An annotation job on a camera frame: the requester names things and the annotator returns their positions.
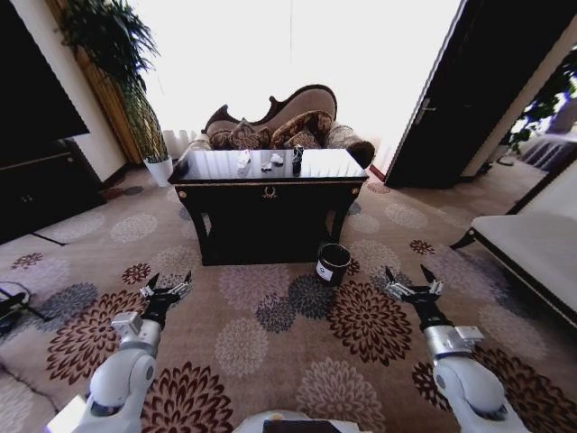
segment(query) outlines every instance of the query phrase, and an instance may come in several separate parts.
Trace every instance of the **sofa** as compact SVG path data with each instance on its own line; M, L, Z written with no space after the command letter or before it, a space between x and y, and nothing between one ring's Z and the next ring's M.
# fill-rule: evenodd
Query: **sofa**
M322 149L346 149L364 169L374 157L374 146L354 130L336 122L336 97L327 86L300 88L284 101L270 97L267 114L258 121L235 119L228 106L210 116L190 144L192 151L287 149L297 144Z
M541 211L479 216L451 247L456 250L475 241L577 327L577 220Z

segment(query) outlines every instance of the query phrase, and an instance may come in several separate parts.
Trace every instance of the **brown sofa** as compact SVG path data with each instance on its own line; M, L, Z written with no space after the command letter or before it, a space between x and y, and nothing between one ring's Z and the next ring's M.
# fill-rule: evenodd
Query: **brown sofa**
M270 97L269 101L269 112L261 120L250 122L254 129L266 126L272 135L297 115L321 110L328 113L333 122L326 138L320 145L326 149L346 149L364 169L371 164L375 153L373 145L356 135L351 127L335 121L336 97L327 86L320 84L305 86L284 101L277 101L275 97ZM212 134L223 130L233 130L239 122L239 119L228 114L228 106L221 106L208 119L202 133L190 144L190 148L197 151L213 150L210 145Z

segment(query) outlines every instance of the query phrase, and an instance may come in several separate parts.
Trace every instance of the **glossy tabletop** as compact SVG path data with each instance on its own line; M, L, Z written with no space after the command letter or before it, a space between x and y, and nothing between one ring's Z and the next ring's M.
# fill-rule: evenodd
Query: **glossy tabletop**
M298 175L293 174L292 150L251 151L251 162L238 168L241 151L191 151L188 150L174 167L169 182L179 184L243 183L243 182L315 182L335 180L365 181L368 176L345 149L305 150ZM284 160L272 171L262 171L261 165L269 162L273 153Z

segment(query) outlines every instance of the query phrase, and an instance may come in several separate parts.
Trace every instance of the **patterned carpet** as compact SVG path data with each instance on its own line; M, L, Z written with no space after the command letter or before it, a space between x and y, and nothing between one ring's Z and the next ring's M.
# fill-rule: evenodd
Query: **patterned carpet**
M0 280L24 284L32 304L56 317L27 316L0 342L0 357L62 407L114 351L114 314L142 310L141 285L155 272L168 285L192 269L193 287L162 334L144 431L230 431L271 409L376 432L457 431L417 315L381 292L384 265L422 283L423 263L446 281L445 314L485 333L475 357L503 381L527 426L576 431L574 334L481 248L447 247L473 217L507 211L542 176L516 164L454 189L399 191L371 178L343 228L353 265L341 287L326 290L311 263L203 267L174 190L132 171L106 192L106 205L41 230L67 246L32 236L0 246ZM0 373L4 431L39 431L52 414Z

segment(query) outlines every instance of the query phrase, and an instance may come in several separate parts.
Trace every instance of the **black table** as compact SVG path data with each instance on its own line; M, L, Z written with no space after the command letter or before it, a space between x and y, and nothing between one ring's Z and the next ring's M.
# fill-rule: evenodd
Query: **black table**
M274 152L284 165L262 172ZM315 262L321 243L339 242L349 206L368 179L348 151L305 150L298 175L292 151L251 151L245 169L238 168L239 153L189 149L169 179L195 225L204 265Z

